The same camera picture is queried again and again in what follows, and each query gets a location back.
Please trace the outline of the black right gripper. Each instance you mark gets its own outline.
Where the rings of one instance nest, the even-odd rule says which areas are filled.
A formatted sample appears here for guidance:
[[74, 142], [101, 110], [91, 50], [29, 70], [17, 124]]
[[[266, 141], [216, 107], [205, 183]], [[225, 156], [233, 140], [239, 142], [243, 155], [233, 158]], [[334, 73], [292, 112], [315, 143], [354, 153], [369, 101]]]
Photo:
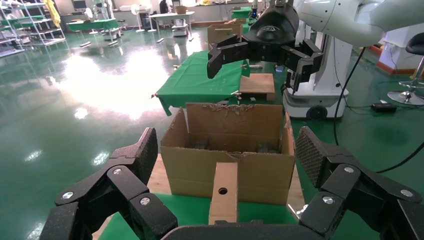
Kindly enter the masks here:
[[207, 77], [213, 79], [223, 65], [249, 59], [281, 63], [290, 69], [293, 93], [300, 83], [309, 81], [320, 70], [323, 52], [311, 39], [295, 47], [299, 15], [292, 3], [277, 3], [268, 7], [242, 38], [231, 34], [211, 43], [206, 67]]

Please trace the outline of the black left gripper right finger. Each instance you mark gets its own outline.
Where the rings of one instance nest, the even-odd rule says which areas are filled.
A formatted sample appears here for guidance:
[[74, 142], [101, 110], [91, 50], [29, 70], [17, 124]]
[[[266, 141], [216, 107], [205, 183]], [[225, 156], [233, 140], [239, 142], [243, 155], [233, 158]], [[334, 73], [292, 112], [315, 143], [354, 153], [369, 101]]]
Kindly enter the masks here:
[[356, 213], [382, 240], [421, 240], [424, 206], [415, 190], [362, 165], [345, 148], [321, 141], [304, 126], [295, 154], [318, 190], [300, 225], [328, 240], [347, 211]]

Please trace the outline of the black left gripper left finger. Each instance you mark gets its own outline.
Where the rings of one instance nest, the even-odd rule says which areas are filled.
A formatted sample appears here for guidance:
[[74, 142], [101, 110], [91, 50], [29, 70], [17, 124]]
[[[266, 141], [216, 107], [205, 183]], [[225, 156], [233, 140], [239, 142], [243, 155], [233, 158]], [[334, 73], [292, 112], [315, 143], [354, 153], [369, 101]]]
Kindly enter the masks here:
[[103, 167], [55, 198], [42, 240], [90, 240], [119, 213], [141, 240], [160, 240], [178, 225], [176, 216], [148, 188], [158, 157], [154, 128], [132, 145], [116, 149]]

